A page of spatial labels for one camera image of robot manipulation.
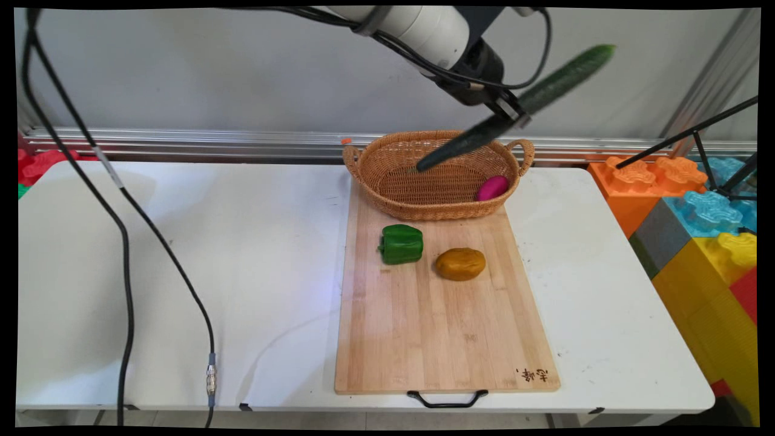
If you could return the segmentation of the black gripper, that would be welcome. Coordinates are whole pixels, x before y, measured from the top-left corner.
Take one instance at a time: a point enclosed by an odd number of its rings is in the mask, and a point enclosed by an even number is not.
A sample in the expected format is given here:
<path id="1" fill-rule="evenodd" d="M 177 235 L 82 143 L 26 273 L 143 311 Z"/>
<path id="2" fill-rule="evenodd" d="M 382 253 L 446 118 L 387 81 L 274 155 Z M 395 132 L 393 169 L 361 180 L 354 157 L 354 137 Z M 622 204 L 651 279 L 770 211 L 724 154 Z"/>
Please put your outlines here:
<path id="1" fill-rule="evenodd" d="M 485 107 L 502 119 L 510 119 L 518 129 L 532 121 L 517 97 L 502 84 L 504 65 L 484 39 L 474 42 L 449 70 L 464 78 L 435 77 L 435 85 L 465 107 Z"/>

